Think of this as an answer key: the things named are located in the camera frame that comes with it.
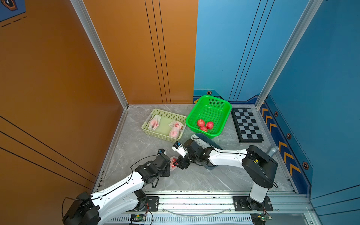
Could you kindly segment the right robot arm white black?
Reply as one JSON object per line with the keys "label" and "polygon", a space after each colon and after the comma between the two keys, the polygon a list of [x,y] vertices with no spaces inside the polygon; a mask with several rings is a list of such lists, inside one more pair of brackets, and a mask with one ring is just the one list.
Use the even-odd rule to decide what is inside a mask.
{"label": "right robot arm white black", "polygon": [[206,169],[217,166],[243,168],[253,181],[252,188],[242,205],[249,211],[266,211],[269,189],[278,185],[275,175],[277,161],[254,145],[238,151],[226,151],[216,148],[203,139],[194,137],[181,144],[176,142],[172,149],[179,153],[174,165],[180,169],[187,169],[191,163]]}

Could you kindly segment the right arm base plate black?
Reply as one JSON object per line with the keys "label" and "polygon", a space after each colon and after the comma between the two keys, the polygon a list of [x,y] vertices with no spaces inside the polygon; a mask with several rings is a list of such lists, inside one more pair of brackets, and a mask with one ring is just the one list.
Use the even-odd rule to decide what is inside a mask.
{"label": "right arm base plate black", "polygon": [[232,200],[236,212],[273,211],[273,206],[268,196],[265,197],[262,203],[252,200],[249,196],[234,196]]}

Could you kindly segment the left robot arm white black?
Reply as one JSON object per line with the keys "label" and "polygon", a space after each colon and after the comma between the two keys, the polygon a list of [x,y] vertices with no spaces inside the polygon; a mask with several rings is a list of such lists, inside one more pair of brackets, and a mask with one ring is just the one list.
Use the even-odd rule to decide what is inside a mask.
{"label": "left robot arm white black", "polygon": [[66,213],[62,213],[63,224],[104,225],[118,214],[143,209],[147,196],[142,188],[154,184],[161,177],[169,177],[170,163],[170,158],[161,153],[132,170],[127,178],[102,191],[83,192],[76,198],[66,197],[73,203]]}

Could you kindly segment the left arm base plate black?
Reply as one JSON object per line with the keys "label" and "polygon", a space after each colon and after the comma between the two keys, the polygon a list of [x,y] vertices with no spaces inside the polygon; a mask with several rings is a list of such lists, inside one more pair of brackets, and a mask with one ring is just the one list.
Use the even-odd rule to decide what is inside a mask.
{"label": "left arm base plate black", "polygon": [[137,212],[157,212],[159,207],[159,197],[158,196],[147,196],[146,199],[139,201],[137,206],[134,208],[134,211]]}

